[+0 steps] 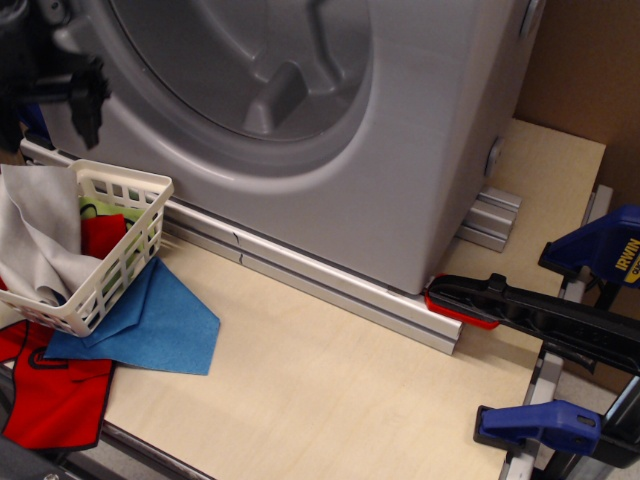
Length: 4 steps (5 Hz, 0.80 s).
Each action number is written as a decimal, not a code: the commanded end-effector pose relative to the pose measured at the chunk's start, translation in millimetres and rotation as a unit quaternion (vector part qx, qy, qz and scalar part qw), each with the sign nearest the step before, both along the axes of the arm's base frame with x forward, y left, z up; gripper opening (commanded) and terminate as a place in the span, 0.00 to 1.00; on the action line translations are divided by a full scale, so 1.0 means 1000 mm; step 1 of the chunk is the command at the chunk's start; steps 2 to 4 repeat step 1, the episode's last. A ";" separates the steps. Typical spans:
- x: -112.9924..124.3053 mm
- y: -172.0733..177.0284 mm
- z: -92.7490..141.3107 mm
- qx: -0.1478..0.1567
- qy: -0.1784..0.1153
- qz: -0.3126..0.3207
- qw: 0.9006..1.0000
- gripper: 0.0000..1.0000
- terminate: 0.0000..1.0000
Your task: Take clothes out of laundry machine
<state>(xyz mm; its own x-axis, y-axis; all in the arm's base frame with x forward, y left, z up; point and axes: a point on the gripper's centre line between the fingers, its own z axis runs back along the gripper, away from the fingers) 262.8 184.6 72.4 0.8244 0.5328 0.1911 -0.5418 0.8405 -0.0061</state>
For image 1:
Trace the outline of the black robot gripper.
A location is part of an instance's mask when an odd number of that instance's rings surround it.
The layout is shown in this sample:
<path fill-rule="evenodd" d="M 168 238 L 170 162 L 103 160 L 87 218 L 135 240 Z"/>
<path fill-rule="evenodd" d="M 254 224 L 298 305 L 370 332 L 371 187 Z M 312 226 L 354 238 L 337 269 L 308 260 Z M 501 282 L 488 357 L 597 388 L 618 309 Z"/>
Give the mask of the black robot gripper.
<path fill-rule="evenodd" d="M 110 97 L 103 62 L 54 42 L 53 25 L 40 14 L 1 16 L 1 95 L 12 100 L 69 100 L 71 119 L 87 149 L 99 143 L 102 104 Z M 24 137 L 20 106 L 2 102 L 1 149 L 17 153 Z"/>

